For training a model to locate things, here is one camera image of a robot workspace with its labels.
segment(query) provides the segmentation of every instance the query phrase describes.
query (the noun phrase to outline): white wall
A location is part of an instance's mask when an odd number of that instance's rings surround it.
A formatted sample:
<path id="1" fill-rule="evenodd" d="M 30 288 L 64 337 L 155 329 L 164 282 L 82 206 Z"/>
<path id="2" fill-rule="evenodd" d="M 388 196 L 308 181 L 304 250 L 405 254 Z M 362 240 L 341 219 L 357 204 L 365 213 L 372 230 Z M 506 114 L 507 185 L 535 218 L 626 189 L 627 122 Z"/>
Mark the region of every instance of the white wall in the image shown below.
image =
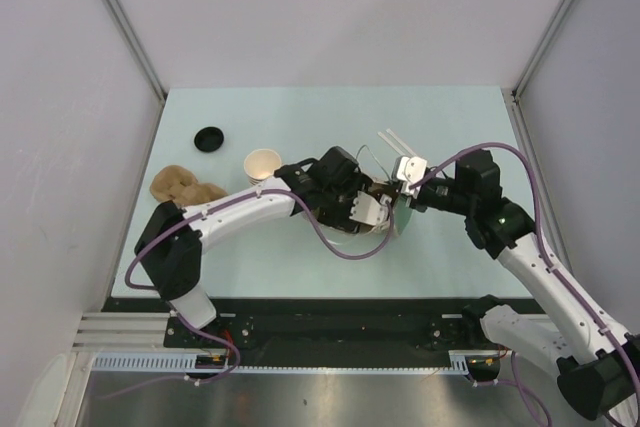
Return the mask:
<path id="1" fill-rule="evenodd" d="M 101 0 L 0 0 L 0 424 L 98 306 L 160 107 Z"/>
<path id="2" fill-rule="evenodd" d="M 523 98 L 575 273 L 636 332 L 639 79 L 639 1 L 579 0 Z"/>
<path id="3" fill-rule="evenodd" d="M 121 0 L 166 87 L 499 84 L 559 0 Z"/>

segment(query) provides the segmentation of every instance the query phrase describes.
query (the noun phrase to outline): paper cup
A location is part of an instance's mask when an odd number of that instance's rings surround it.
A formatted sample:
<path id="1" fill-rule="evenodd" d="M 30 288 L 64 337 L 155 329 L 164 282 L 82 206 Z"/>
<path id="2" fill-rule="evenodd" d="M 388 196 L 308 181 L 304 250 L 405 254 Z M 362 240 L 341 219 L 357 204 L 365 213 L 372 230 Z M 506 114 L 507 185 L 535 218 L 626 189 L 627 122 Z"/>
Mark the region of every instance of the paper cup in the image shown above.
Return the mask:
<path id="1" fill-rule="evenodd" d="M 244 159 L 244 173 L 247 174 L 251 185 L 271 177 L 280 167 L 282 167 L 282 159 L 275 150 L 271 149 L 254 150 Z"/>

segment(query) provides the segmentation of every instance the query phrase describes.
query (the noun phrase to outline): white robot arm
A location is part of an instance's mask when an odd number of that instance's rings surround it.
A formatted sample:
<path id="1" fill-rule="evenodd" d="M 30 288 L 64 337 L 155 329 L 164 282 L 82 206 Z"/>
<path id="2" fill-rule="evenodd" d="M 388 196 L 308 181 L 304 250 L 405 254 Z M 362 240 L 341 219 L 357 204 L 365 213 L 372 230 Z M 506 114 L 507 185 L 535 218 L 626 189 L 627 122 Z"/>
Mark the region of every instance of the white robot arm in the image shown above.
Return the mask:
<path id="1" fill-rule="evenodd" d="M 556 377 L 567 402 L 587 419 L 596 419 L 632 395 L 629 369 L 640 369 L 640 337 L 604 312 L 558 258 L 548 253 L 534 221 L 502 196 L 500 169 L 491 153 L 476 150 L 460 157 L 455 178 L 436 178 L 435 171 L 427 174 L 424 159 L 401 157 L 389 189 L 374 196 L 369 190 L 371 179 L 360 172 L 355 159 L 334 147 L 320 161 L 284 166 L 275 177 L 217 202 L 184 210 L 171 202 L 161 204 L 136 254 L 143 257 L 143 267 L 160 297 L 200 328 L 216 317 L 198 283 L 200 258 L 250 225 L 295 215 L 303 208 L 300 204 L 313 210 L 321 223 L 351 232 L 386 220 L 392 212 L 386 205 L 390 201 L 407 201 L 420 212 L 435 208 L 459 214 L 465 217 L 474 245 L 515 275 L 559 330 L 547 330 L 488 296 L 466 312 L 484 337 L 517 351 Z M 171 229 L 172 237 L 160 241 Z"/>

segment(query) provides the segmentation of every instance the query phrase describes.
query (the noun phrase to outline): metal floor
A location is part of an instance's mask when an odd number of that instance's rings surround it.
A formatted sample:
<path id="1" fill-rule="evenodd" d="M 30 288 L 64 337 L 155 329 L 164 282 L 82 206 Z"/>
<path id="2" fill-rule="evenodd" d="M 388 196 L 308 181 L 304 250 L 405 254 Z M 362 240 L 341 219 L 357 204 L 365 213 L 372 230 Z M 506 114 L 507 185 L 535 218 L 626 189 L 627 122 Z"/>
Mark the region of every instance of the metal floor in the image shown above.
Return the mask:
<path id="1" fill-rule="evenodd" d="M 603 425 L 569 411 L 550 379 L 522 367 L 554 426 Z M 238 374 L 198 388 L 170 380 L 97 398 L 154 375 L 93 373 L 78 426 L 535 426 L 515 389 L 474 389 L 446 375 Z"/>

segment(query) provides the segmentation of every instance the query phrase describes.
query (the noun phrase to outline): purple cable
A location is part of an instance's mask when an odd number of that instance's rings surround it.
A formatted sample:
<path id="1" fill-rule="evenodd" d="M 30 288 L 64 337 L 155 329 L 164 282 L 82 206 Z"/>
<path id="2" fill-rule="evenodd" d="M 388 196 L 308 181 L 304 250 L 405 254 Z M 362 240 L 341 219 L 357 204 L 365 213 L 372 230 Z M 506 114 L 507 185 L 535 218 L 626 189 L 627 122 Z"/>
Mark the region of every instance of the purple cable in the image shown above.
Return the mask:
<path id="1" fill-rule="evenodd" d="M 549 253 L 547 252 L 547 249 L 544 246 L 544 241 L 542 237 L 542 222 L 541 222 L 541 214 L 540 214 L 540 192 L 538 190 L 538 184 L 536 183 L 535 174 L 527 158 L 524 156 L 524 154 L 522 154 L 522 152 L 520 152 L 515 147 L 512 147 L 511 145 L 505 144 L 502 142 L 485 142 L 482 144 L 474 145 L 472 147 L 468 147 L 466 149 L 461 150 L 454 156 L 449 157 L 440 165 L 438 165 L 437 167 L 429 171 L 427 175 L 425 175 L 422 179 L 420 179 L 415 184 L 411 185 L 410 188 L 415 188 L 423 185 L 424 183 L 433 179 L 438 173 L 442 172 L 447 166 L 449 166 L 456 160 L 460 159 L 461 157 L 464 157 L 465 155 L 470 154 L 471 152 L 475 152 L 476 150 L 480 150 L 480 149 L 491 149 L 491 148 L 508 150 L 509 152 L 514 154 L 516 157 L 518 157 L 518 159 L 520 159 L 520 162 L 522 162 L 522 165 L 524 166 L 527 172 L 527 177 L 529 178 L 529 184 L 531 185 L 531 193 L 533 195 L 533 212 L 534 212 L 535 234 L 536 234 L 536 243 L 538 245 L 538 251 L 540 252 L 540 256 L 544 260 L 544 263 L 547 265 L 547 267 L 549 268 L 553 267 L 553 260 L 551 260 L 551 257 L 549 256 Z M 638 403 L 639 417 L 636 420 L 636 423 L 634 425 L 635 427 L 640 427 L 640 379 L 638 379 L 638 374 L 635 368 L 633 367 L 631 359 L 629 359 L 629 356 L 624 351 L 624 349 L 622 348 L 618 340 L 615 338 L 615 336 L 608 330 L 607 324 L 602 320 L 602 318 L 600 318 L 598 313 L 595 310 L 593 310 L 593 308 L 589 305 L 589 303 L 582 296 L 582 294 L 578 292 L 573 285 L 571 285 L 571 283 L 567 280 L 567 278 L 564 275 L 562 275 L 559 269 L 553 269 L 552 272 L 555 274 L 556 278 L 560 281 L 560 283 L 562 283 L 562 285 L 576 299 L 576 301 L 585 309 L 585 311 L 593 319 L 596 325 L 598 325 L 600 329 L 603 329 L 604 335 L 611 342 L 611 345 L 613 345 L 616 352 L 618 352 L 618 354 L 620 355 L 620 358 L 622 359 L 622 362 L 624 363 L 629 373 L 629 376 L 631 377 L 631 382 L 633 383 L 633 387 L 636 394 L 636 402 Z M 616 427 L 624 427 L 621 423 L 619 423 L 609 414 L 606 414 L 605 417 L 609 422 L 611 422 Z"/>
<path id="2" fill-rule="evenodd" d="M 547 265 L 553 265 L 547 250 L 544 247 L 543 237 L 542 237 L 542 216 L 540 214 L 540 192 L 538 190 L 538 184 L 536 183 L 536 176 L 529 164 L 529 161 L 524 156 L 522 152 L 520 152 L 515 147 L 512 147 L 509 144 L 505 144 L 503 142 L 485 142 L 482 144 L 474 145 L 472 147 L 468 147 L 466 149 L 462 149 L 456 155 L 449 157 L 447 160 L 442 162 L 440 165 L 435 167 L 433 170 L 429 171 L 427 175 L 425 175 L 422 179 L 416 182 L 413 185 L 410 185 L 409 188 L 413 189 L 415 187 L 420 187 L 422 184 L 430 181 L 440 172 L 442 172 L 447 166 L 454 163 L 456 160 L 459 160 L 461 157 L 464 157 L 471 152 L 475 152 L 480 149 L 504 149 L 511 152 L 513 155 L 520 159 L 524 169 L 527 171 L 527 177 L 529 178 L 529 184 L 531 185 L 531 194 L 533 196 L 533 218 L 535 221 L 535 229 L 536 229 L 536 243 L 538 244 L 538 250 L 540 251 L 540 255 L 542 255 L 543 260 Z"/>
<path id="3" fill-rule="evenodd" d="M 389 243 L 389 241 L 391 240 L 391 236 L 393 235 L 393 226 L 394 226 L 393 209 L 389 208 L 389 230 L 387 231 L 387 235 L 385 235 L 385 237 L 382 240 L 382 242 L 380 242 L 380 244 L 375 249 L 371 250 L 370 252 L 366 252 L 364 254 L 358 254 L 358 255 L 345 254 L 343 252 L 340 252 L 333 245 L 331 245 L 329 240 L 322 233 L 322 230 L 320 229 L 320 225 L 318 224 L 318 221 L 313 216 L 313 213 L 311 212 L 311 210 L 309 210 L 309 208 L 306 206 L 306 204 L 302 201 L 302 199 L 300 197 L 298 197 L 293 192 L 289 192 L 289 191 L 283 190 L 283 189 L 265 189 L 265 190 L 263 190 L 261 192 L 260 195 L 272 195 L 272 194 L 273 195 L 286 195 L 288 197 L 291 197 L 293 200 L 295 200 L 302 207 L 304 212 L 307 214 L 309 220 L 311 221 L 311 225 L 313 226 L 313 229 L 316 231 L 316 234 L 318 234 L 318 237 L 320 238 L 322 243 L 331 252 L 333 252 L 335 255 L 337 255 L 338 257 L 340 257 L 342 259 L 345 259 L 345 260 L 363 260 L 363 259 L 367 259 L 369 257 L 372 257 L 375 254 L 377 254 L 378 252 L 380 252 Z M 244 195 L 238 196 L 238 197 L 236 197 L 234 199 L 230 199 L 230 200 L 228 200 L 226 202 L 223 202 L 221 204 L 218 204 L 218 205 L 215 205 L 215 206 L 211 207 L 209 210 L 207 210 L 207 214 L 206 215 L 214 214 L 215 212 L 219 212 L 220 210 L 226 209 L 226 208 L 231 207 L 233 205 L 239 204 L 240 202 L 244 202 L 245 200 L 252 199 L 252 198 L 255 198 L 255 197 L 258 197 L 258 193 L 257 192 L 251 192 L 249 194 L 244 194 Z M 131 262 L 131 264 L 127 268 L 127 270 L 125 272 L 125 275 L 124 275 L 124 283 L 125 283 L 125 285 L 127 287 L 129 287 L 130 289 L 134 289 L 134 290 L 155 290 L 155 288 L 153 286 L 151 286 L 151 285 L 135 284 L 135 283 L 133 283 L 131 281 L 131 276 L 133 274 L 133 270 L 135 269 L 136 265 L 138 265 L 138 263 L 144 258 L 144 256 L 147 255 L 151 251 L 151 249 L 156 247 L 160 242 L 162 242 L 163 240 L 165 240 L 169 236 L 175 234 L 180 229 L 186 227 L 191 222 L 194 222 L 194 221 L 196 221 L 198 219 L 201 219 L 202 217 L 203 217 L 202 212 L 194 214 L 191 217 L 188 217 L 188 218 L 178 222 L 176 225 L 170 227 L 169 229 L 165 230 L 162 234 L 160 234 L 158 237 L 156 237 L 151 242 L 149 242 L 140 251 L 140 253 L 138 255 L 136 255 L 135 259 L 133 259 L 133 261 Z M 206 332 L 203 332 L 203 331 L 195 328 L 193 325 L 191 325 L 189 322 L 187 322 L 187 320 L 184 317 L 182 317 L 181 315 L 178 315 L 178 318 L 180 319 L 182 324 L 187 329 L 189 329 L 191 332 L 193 332 L 194 334 L 200 335 L 201 337 L 204 337 L 205 339 L 209 339 L 209 340 L 213 340 L 214 342 L 218 342 L 219 344 L 224 345 L 228 349 L 231 349 L 233 351 L 233 353 L 234 353 L 235 362 L 231 367 L 229 367 L 227 370 L 217 374 L 215 377 L 212 377 L 211 379 L 201 380 L 200 384 L 208 384 L 210 382 L 214 382 L 216 380 L 223 379 L 223 378 L 229 376 L 231 374 L 231 372 L 233 372 L 240 365 L 240 351 L 238 350 L 238 348 L 235 345 L 233 345 L 232 343 L 226 341 L 225 339 L 222 339 L 220 337 L 216 337 L 215 335 L 208 334 Z M 143 387 L 146 387 L 147 385 L 155 384 L 156 382 L 162 382 L 162 381 L 165 381 L 165 380 L 183 380 L 183 379 L 184 379 L 184 377 L 181 376 L 181 375 L 167 375 L 167 376 L 163 376 L 163 377 L 157 377 L 155 379 L 150 379 L 150 380 L 147 380 L 145 382 L 141 382 L 139 384 L 133 385 L 131 387 L 127 387 L 125 389 L 119 390 L 117 392 L 113 392 L 111 394 L 100 396 L 98 398 L 102 399 L 102 400 L 111 399 L 113 397 L 117 397 L 119 395 L 123 395 L 123 394 L 129 393 L 129 392 L 133 392 L 135 390 L 141 389 Z"/>
<path id="4" fill-rule="evenodd" d="M 216 374 L 215 376 L 213 376 L 213 377 L 211 377 L 209 379 L 200 379 L 200 380 L 196 379 L 196 381 L 194 381 L 194 383 L 195 382 L 199 382 L 198 385 L 210 384 L 211 382 L 215 382 L 217 380 L 221 380 L 221 379 L 224 379 L 225 377 L 228 377 L 231 374 L 231 372 L 233 372 L 234 370 L 236 370 L 238 368 L 238 366 L 240 365 L 240 351 L 238 350 L 238 348 L 235 345 L 233 345 L 231 342 L 229 342 L 229 341 L 227 341 L 227 340 L 225 340 L 225 339 L 223 339 L 221 337 L 217 337 L 215 335 L 211 335 L 211 334 L 203 332 L 203 331 L 201 331 L 199 329 L 196 329 L 193 325 L 191 325 L 189 322 L 187 322 L 187 320 L 184 317 L 182 317 L 180 314 L 178 314 L 178 319 L 180 320 L 180 322 L 182 322 L 182 324 L 187 329 L 189 329 L 194 334 L 197 334 L 197 335 L 199 335 L 201 337 L 204 337 L 205 339 L 213 340 L 214 342 L 222 344 L 227 349 L 230 349 L 233 352 L 233 356 L 234 356 L 233 365 L 231 365 L 226 370 L 223 370 L 219 374 Z M 140 382 L 140 383 L 132 385 L 130 387 L 126 387 L 124 389 L 117 390 L 117 391 L 112 392 L 110 394 L 96 396 L 96 398 L 100 399 L 100 400 L 112 399 L 114 397 L 118 397 L 120 395 L 128 394 L 129 392 L 134 392 L 134 391 L 136 391 L 138 389 L 142 389 L 144 387 L 147 387 L 148 385 L 152 385 L 152 384 L 155 384 L 157 382 L 164 382 L 165 380 L 189 380 L 189 379 L 185 379 L 184 375 L 175 375 L 175 374 L 174 375 L 164 375 L 162 377 L 155 377 L 153 379 L 145 380 L 144 382 Z"/>
<path id="5" fill-rule="evenodd" d="M 260 195 L 272 195 L 272 194 L 275 194 L 275 195 L 286 195 L 288 197 L 291 197 L 293 200 L 295 200 L 298 203 L 298 205 L 300 205 L 300 207 L 302 207 L 302 210 L 304 210 L 304 212 L 307 214 L 307 217 L 311 221 L 311 226 L 313 227 L 313 230 L 316 231 L 316 234 L 318 234 L 318 237 L 320 238 L 322 243 L 332 253 L 334 253 L 335 255 L 340 257 L 341 259 L 345 259 L 345 260 L 364 260 L 364 259 L 368 259 L 369 257 L 372 257 L 372 256 L 376 255 L 378 252 L 380 252 L 389 243 L 389 241 L 391 240 L 391 237 L 393 235 L 393 226 L 394 226 L 393 209 L 389 208 L 389 230 L 387 231 L 387 235 L 385 235 L 385 237 L 382 240 L 382 242 L 380 242 L 380 244 L 375 249 L 373 249 L 373 250 L 371 250 L 369 252 L 365 252 L 364 254 L 357 254 L 357 255 L 345 254 L 343 252 L 340 252 L 333 245 L 331 245 L 331 242 L 329 242 L 329 240 L 322 233 L 322 230 L 320 229 L 320 225 L 318 224 L 318 221 L 316 220 L 316 218 L 313 216 L 313 213 L 311 212 L 311 210 L 309 210 L 309 207 L 306 206 L 306 204 L 303 202 L 303 200 L 300 197 L 298 197 L 293 192 L 289 192 L 288 190 L 283 190 L 283 189 L 265 189 L 265 190 L 263 190 L 261 192 Z M 221 211 L 223 209 L 226 209 L 226 208 L 231 207 L 233 205 L 236 205 L 236 204 L 239 204 L 241 202 L 244 202 L 245 200 L 253 199 L 255 197 L 258 197 L 258 193 L 257 192 L 251 192 L 249 194 L 240 195 L 240 196 L 238 196 L 238 197 L 236 197 L 234 199 L 227 200 L 226 202 L 223 202 L 221 204 L 218 204 L 218 205 L 215 205 L 215 206 L 211 207 L 209 210 L 207 210 L 207 215 L 214 214 L 214 213 L 219 212 L 219 211 Z M 133 270 L 135 269 L 136 265 L 138 265 L 138 263 L 144 258 L 144 256 L 147 255 L 151 251 L 151 249 L 156 247 L 160 242 L 165 240 L 167 237 L 175 234 L 180 229 L 186 227 L 191 222 L 194 222 L 194 221 L 196 221 L 198 219 L 201 219 L 202 217 L 203 217 L 202 212 L 194 214 L 191 217 L 188 217 L 188 218 L 178 222 L 176 225 L 170 227 L 169 229 L 165 230 L 158 237 L 156 237 L 151 242 L 149 242 L 140 251 L 140 253 L 135 257 L 135 259 L 133 259 L 133 261 L 131 262 L 131 264 L 127 268 L 127 270 L 126 270 L 126 272 L 124 274 L 124 283 L 125 283 L 125 285 L 127 287 L 129 287 L 130 289 L 134 289 L 134 290 L 156 290 L 151 285 L 135 284 L 135 283 L 133 283 L 131 281 L 131 275 L 133 274 Z"/>
<path id="6" fill-rule="evenodd" d="M 524 402 L 524 405 L 527 408 L 527 410 L 529 411 L 529 414 L 531 414 L 531 417 L 533 417 L 533 420 L 535 420 L 536 423 L 540 427 L 551 427 L 551 425 L 552 425 L 552 423 L 551 423 L 551 415 L 549 415 L 549 411 L 542 404 L 540 399 L 538 399 L 536 397 L 536 402 L 538 402 L 538 405 L 540 405 L 540 407 L 542 407 L 542 410 L 544 411 L 545 415 L 547 416 L 547 421 L 546 422 L 544 422 L 540 418 L 540 416 L 536 412 L 536 409 L 529 403 L 529 399 L 527 399 L 527 396 L 526 396 L 526 394 L 527 394 L 526 391 L 528 389 L 525 387 L 524 383 L 520 379 L 520 371 L 518 370 L 518 365 L 517 365 L 517 362 L 516 362 L 516 353 L 513 352 L 513 351 L 511 352 L 511 371 L 513 372 L 513 380 L 515 381 L 514 384 L 518 388 L 518 392 L 520 392 L 520 397 L 522 398 L 522 402 Z"/>
<path id="7" fill-rule="evenodd" d="M 524 387 L 522 385 L 519 386 L 517 382 L 514 382 L 512 380 L 497 380 L 495 382 L 492 382 L 492 381 L 474 382 L 473 385 L 474 387 L 494 387 L 496 385 L 506 385 L 508 387 L 518 388 L 518 390 L 521 390 L 520 395 L 528 395 L 533 400 L 535 400 L 536 403 L 540 406 L 540 408 L 544 412 L 544 415 L 547 417 L 547 423 L 543 423 L 542 419 L 540 419 L 540 417 L 537 414 L 535 416 L 532 414 L 533 418 L 536 419 L 536 422 L 538 422 L 538 425 L 543 425 L 545 427 L 553 427 L 553 423 L 551 421 L 551 414 L 549 413 L 549 410 L 547 410 L 545 405 L 542 403 L 542 400 L 536 394 L 534 394 L 531 390 L 529 390 L 527 387 Z"/>

